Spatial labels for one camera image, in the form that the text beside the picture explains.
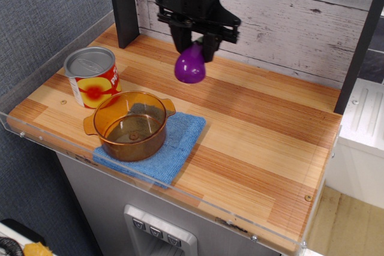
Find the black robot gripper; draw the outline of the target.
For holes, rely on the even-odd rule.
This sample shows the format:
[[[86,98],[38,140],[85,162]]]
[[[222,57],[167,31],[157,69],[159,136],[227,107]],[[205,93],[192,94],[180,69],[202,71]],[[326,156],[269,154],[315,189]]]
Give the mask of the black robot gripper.
[[[211,62],[221,41],[236,43],[241,20],[226,10],[220,0],[155,0],[158,20],[167,23],[176,50],[192,45],[191,34],[203,35],[203,58]]]

